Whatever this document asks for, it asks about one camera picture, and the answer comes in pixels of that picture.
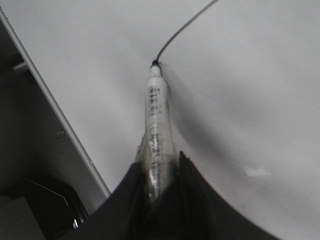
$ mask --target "black object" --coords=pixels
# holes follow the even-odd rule
[[[155,60],[152,61],[151,67],[152,67],[152,66],[159,66],[159,62],[158,62],[157,59],[155,59]]]
[[[27,71],[25,71],[23,73],[23,75],[28,79],[29,83],[31,83],[31,84],[37,83],[35,77],[32,75],[32,73],[29,69]]]
[[[1,196],[17,199],[25,197],[44,237],[54,240],[74,229],[88,213],[75,190],[51,177],[29,176],[0,192]]]
[[[181,152],[176,179],[150,206],[133,163],[113,194],[60,240],[275,240],[232,207]]]

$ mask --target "white cylindrical device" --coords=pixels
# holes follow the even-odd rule
[[[173,182],[178,165],[168,104],[168,85],[158,65],[152,65],[146,81],[145,134],[138,151],[146,175],[146,191],[157,199]]]

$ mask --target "white surface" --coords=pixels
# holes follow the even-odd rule
[[[0,0],[107,186],[144,133],[144,84],[208,1]],[[161,62],[173,138],[238,211],[288,240],[320,238],[317,0],[221,0]]]

